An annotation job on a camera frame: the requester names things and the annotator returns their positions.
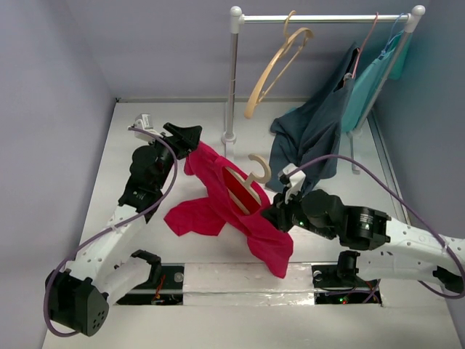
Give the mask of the red t shirt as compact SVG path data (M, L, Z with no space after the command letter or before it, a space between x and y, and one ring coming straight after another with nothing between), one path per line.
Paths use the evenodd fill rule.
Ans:
M247 177L244 171L212 147L200 143L197 150L187 157L184 173L196 176L205 186L207 196L183 201L170 209L164 217L165 223L177 236L189 232L218 236L229 224L244 234L252 255L261 260L274 276L284 278L294 252L292 238L261 215L270 207L270 200L257 183L254 182L252 188L259 194L262 205L254 213L244 214L230 199L225 182L228 167L242 178Z

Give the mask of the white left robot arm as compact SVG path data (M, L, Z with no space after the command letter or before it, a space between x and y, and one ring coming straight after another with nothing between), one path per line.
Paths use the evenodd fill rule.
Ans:
M145 140L132 154L129 179L105 228L81 243L45 281L43 316L58 337L91 337L104 324L111 305L140 284L155 286L161 278L161 259L131 240L149 223L170 193L178 162L200 143L200 126L163 126L162 133L141 121L129 127Z

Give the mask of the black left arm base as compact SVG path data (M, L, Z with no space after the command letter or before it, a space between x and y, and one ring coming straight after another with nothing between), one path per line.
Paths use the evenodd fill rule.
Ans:
M184 264L165 264L158 255L138 250L132 254L150 266L148 279L120 298L117 305L182 305Z

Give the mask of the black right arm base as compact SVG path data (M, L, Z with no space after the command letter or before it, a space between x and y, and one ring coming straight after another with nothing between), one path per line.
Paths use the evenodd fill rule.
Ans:
M336 264L312 266L316 305L381 305L380 280L359 277L359 252L343 251Z

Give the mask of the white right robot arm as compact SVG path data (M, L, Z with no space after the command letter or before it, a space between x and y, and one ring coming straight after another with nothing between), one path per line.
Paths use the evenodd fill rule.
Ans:
M344 247L336 264L313 269L317 288L355 288L383 278L422 281L464 292L464 240L435 238L379 210L347 206L315 190L306 196L282 193L262 216L280 231L308 230Z

